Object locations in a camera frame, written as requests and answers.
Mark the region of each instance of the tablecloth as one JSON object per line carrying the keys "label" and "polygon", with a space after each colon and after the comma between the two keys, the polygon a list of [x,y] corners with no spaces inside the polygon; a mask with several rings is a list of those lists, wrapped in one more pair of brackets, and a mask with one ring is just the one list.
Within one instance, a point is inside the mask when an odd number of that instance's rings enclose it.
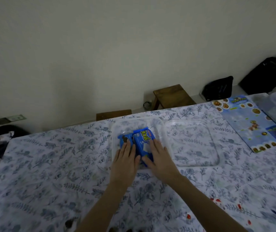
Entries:
{"label": "tablecloth", "polygon": [[[251,152],[210,102],[11,140],[0,163],[0,231],[74,231],[109,183],[112,125],[145,116],[208,122],[223,164],[178,167],[181,174],[248,231],[276,231],[276,147]],[[71,228],[65,226],[68,220]],[[110,226],[119,231],[204,231],[182,199],[149,169],[137,173]]]}

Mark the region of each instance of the wooden stool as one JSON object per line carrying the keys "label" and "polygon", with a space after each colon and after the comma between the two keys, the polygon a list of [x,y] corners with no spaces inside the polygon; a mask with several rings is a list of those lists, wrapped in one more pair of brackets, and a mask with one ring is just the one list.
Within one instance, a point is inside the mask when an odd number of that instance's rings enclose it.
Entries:
{"label": "wooden stool", "polygon": [[196,104],[181,85],[154,90],[153,93],[155,99],[152,102],[152,111],[157,110],[159,105],[166,109]]}
{"label": "wooden stool", "polygon": [[96,114],[96,121],[131,115],[132,110],[110,111]]}

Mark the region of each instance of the blue menu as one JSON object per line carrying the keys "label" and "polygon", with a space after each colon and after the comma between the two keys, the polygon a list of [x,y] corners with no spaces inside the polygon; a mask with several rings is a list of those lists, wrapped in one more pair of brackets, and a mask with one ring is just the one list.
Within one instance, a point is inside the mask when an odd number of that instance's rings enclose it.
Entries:
{"label": "blue menu", "polygon": [[276,124],[246,96],[212,103],[253,152],[276,146]]}

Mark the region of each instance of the forearm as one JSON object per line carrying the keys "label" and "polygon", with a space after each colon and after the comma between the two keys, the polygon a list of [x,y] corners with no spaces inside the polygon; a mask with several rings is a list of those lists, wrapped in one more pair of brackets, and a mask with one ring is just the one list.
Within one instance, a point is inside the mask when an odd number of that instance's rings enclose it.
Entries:
{"label": "forearm", "polygon": [[224,210],[200,192],[186,177],[179,175],[168,184],[184,200],[207,232],[246,231]]}
{"label": "forearm", "polygon": [[76,232],[106,231],[113,214],[119,207],[126,189],[109,184],[102,197],[88,212]]}

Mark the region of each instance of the blue snack package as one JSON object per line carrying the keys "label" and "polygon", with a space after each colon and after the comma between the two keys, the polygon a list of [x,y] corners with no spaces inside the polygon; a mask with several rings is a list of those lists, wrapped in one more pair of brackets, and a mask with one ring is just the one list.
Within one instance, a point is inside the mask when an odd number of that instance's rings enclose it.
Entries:
{"label": "blue snack package", "polygon": [[136,144],[136,153],[138,155],[147,156],[153,162],[153,155],[149,145],[149,140],[155,139],[155,136],[148,127],[144,129],[134,130],[134,142]]}
{"label": "blue snack package", "polygon": [[122,148],[123,144],[127,142],[128,139],[131,142],[131,147],[132,147],[132,145],[134,144],[133,135],[134,135],[133,133],[119,135],[118,139],[120,139],[120,148]]}

